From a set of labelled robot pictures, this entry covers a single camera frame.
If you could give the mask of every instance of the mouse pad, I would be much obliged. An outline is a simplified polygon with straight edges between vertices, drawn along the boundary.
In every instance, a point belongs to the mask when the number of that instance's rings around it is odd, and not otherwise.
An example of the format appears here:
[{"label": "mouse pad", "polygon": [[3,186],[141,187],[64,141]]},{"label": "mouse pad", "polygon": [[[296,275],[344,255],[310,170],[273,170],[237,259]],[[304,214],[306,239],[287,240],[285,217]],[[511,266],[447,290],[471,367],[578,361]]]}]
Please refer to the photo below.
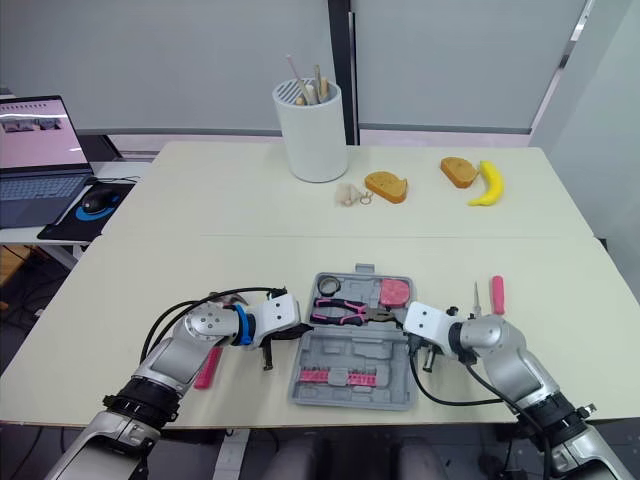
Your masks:
[{"label": "mouse pad", "polygon": [[108,188],[120,196],[120,199],[114,207],[106,208],[95,214],[87,214],[82,210],[82,199],[71,207],[62,220],[56,224],[50,224],[38,234],[38,238],[42,240],[77,240],[90,242],[102,232],[113,212],[120,206],[124,197],[134,187],[131,183],[96,183],[91,189],[85,193],[88,195],[99,189]]}]

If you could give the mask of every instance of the gray window blind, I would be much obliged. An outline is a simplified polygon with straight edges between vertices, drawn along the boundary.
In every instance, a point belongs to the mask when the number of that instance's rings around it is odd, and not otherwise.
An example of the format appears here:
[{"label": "gray window blind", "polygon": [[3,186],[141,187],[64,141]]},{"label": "gray window blind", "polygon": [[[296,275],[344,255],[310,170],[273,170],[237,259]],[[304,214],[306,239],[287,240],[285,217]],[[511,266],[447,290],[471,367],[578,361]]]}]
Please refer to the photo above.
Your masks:
[{"label": "gray window blind", "polygon": [[333,78],[318,0],[0,0],[0,83],[99,132],[279,130],[285,55]]},{"label": "gray window blind", "polygon": [[528,131],[584,0],[353,0],[363,127]]}]

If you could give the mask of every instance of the laptop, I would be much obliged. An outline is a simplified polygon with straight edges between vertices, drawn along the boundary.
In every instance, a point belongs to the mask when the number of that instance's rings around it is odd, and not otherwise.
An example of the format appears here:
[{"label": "laptop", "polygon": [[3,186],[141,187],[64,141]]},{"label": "laptop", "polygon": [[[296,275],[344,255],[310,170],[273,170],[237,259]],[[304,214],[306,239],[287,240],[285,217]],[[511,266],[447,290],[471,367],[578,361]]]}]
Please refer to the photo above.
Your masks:
[{"label": "laptop", "polygon": [[62,98],[0,100],[0,228],[55,223],[92,174]]}]

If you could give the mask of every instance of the pliers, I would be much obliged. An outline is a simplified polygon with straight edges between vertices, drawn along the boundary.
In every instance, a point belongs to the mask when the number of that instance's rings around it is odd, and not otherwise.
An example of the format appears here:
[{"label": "pliers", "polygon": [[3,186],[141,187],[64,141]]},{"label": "pliers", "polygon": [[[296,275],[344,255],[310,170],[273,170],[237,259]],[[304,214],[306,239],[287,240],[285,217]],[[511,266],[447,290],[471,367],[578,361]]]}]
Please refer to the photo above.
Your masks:
[{"label": "pliers", "polygon": [[353,312],[343,317],[329,317],[320,313],[311,314],[312,323],[324,325],[356,325],[362,326],[365,322],[389,322],[395,321],[396,317],[392,312],[382,308],[371,308],[366,303],[353,300],[343,300],[341,298],[316,298],[313,301],[316,308],[337,307]]}]

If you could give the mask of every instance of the white pen holder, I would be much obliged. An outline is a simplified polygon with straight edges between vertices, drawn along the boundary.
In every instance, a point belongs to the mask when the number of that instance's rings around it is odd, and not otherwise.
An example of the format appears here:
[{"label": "white pen holder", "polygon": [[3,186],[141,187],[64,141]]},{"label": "white pen holder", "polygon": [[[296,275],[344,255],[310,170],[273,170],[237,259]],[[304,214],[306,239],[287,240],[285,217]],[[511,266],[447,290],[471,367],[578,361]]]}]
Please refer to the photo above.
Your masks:
[{"label": "white pen holder", "polygon": [[[310,79],[304,80],[311,85]],[[347,170],[347,142],[342,117],[342,92],[329,82],[323,103],[296,105],[302,95],[295,80],[273,90],[289,169],[305,182],[329,182]]]}]

